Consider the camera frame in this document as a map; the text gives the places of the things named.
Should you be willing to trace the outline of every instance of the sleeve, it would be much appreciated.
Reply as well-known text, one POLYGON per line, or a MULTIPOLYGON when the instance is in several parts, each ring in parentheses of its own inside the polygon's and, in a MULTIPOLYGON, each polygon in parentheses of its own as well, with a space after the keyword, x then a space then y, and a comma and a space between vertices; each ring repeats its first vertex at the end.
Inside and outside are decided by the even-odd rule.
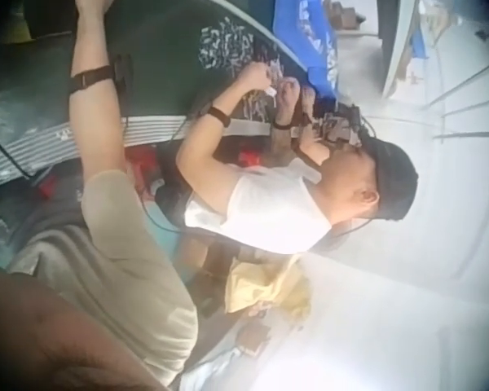
POLYGON ((141 200, 128 175, 105 171, 87 181, 81 210, 95 247, 116 259, 155 259, 161 254, 148 234, 141 200))
POLYGON ((268 219, 279 209, 279 194, 285 194, 285 185, 267 175, 244 174, 232 192, 228 203, 225 225, 248 224, 268 219))

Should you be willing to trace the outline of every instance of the man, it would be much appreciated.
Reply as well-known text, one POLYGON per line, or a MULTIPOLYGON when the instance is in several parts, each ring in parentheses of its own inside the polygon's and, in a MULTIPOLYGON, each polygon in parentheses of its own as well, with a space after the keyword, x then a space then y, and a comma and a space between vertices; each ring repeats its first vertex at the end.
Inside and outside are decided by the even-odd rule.
POLYGON ((0 271, 0 367, 20 389, 165 389, 196 343, 196 308, 126 174, 114 83, 97 72, 111 3, 76 0, 72 75, 85 84, 69 105, 88 232, 43 231, 12 261, 16 274, 0 271))
MULTIPOLYGON (((418 176, 408 155, 396 145, 366 134, 361 145, 329 148, 313 135, 315 92, 302 92, 306 125, 301 159, 286 167, 238 169, 214 159, 224 126, 240 99, 270 85, 265 64, 251 63, 236 82, 214 100, 183 141, 177 164, 194 196, 185 224, 227 236, 272 253, 312 248, 333 225, 353 218, 400 220, 411 208, 418 176)), ((273 135, 290 131, 300 87, 284 80, 278 93, 273 135)))

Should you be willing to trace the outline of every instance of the black strap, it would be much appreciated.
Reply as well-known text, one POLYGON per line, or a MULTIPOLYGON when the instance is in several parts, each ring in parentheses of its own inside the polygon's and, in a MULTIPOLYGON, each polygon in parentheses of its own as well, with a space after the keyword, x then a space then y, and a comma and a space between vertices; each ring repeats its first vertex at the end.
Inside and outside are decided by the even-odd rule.
POLYGON ((230 117, 218 108, 212 106, 211 108, 209 108, 209 111, 207 111, 207 114, 210 114, 211 116, 214 116, 215 118, 220 120, 225 128, 230 126, 230 117))
POLYGON ((114 69, 111 65, 105 65, 102 68, 91 69, 89 71, 78 73, 76 76, 71 77, 71 94, 74 94, 80 90, 86 90, 90 86, 103 81, 112 79, 114 80, 114 69))
POLYGON ((278 130, 290 130, 293 128, 292 126, 292 123, 290 122, 289 124, 287 125, 279 125, 277 122, 274 121, 274 123, 272 124, 272 126, 278 130))

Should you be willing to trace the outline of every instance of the hand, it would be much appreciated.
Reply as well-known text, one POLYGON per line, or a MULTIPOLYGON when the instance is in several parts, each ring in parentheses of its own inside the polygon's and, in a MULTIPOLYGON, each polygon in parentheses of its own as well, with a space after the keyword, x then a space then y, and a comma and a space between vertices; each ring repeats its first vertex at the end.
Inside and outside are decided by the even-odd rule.
POLYGON ((268 65, 264 63, 250 63, 241 71, 236 83, 245 92, 265 90, 271 85, 268 65))
POLYGON ((307 114, 313 120, 313 108, 315 105, 315 90, 309 86, 302 89, 302 112, 307 114))
POLYGON ((113 2, 114 0, 76 0, 76 8, 80 15, 103 16, 113 2))
POLYGON ((282 79, 277 89, 277 107, 279 110, 287 110, 293 115, 300 93, 301 86, 296 78, 286 77, 282 79))

